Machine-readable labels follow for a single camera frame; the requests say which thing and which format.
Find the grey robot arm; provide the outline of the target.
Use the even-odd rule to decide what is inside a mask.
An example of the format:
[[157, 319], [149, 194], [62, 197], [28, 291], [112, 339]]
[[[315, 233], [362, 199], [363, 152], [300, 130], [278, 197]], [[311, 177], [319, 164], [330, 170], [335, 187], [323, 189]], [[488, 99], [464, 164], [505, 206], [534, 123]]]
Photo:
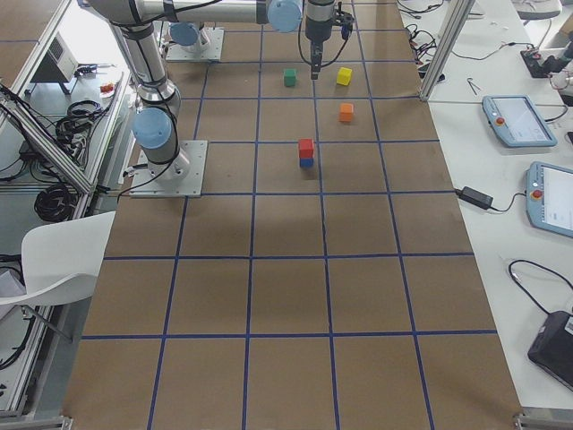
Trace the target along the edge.
[[309, 25], [311, 77], [318, 78], [323, 44], [336, 24], [331, 1], [91, 1], [107, 20], [124, 60], [136, 79], [142, 109], [134, 117], [133, 135], [146, 157], [150, 180], [163, 188], [181, 185], [194, 170], [188, 144], [178, 136], [181, 95], [168, 78], [155, 36], [155, 22], [182, 31], [177, 43], [199, 45], [204, 22], [268, 24], [278, 32]]
[[176, 45], [188, 52], [201, 52], [209, 46], [204, 31], [194, 23], [171, 23], [169, 36]]

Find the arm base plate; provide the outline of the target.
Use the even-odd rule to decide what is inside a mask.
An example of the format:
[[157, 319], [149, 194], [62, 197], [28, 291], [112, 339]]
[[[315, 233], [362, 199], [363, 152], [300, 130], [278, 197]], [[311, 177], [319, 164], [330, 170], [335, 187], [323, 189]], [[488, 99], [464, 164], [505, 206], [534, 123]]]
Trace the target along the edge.
[[199, 28], [192, 23], [174, 23], [169, 27], [166, 60], [172, 63], [218, 62], [222, 55], [224, 29]]
[[144, 151], [140, 150], [138, 163], [148, 166], [134, 172], [129, 195], [135, 198], [200, 197], [208, 142], [180, 141], [179, 148], [178, 157], [158, 179], [155, 175], [165, 167], [148, 165]]

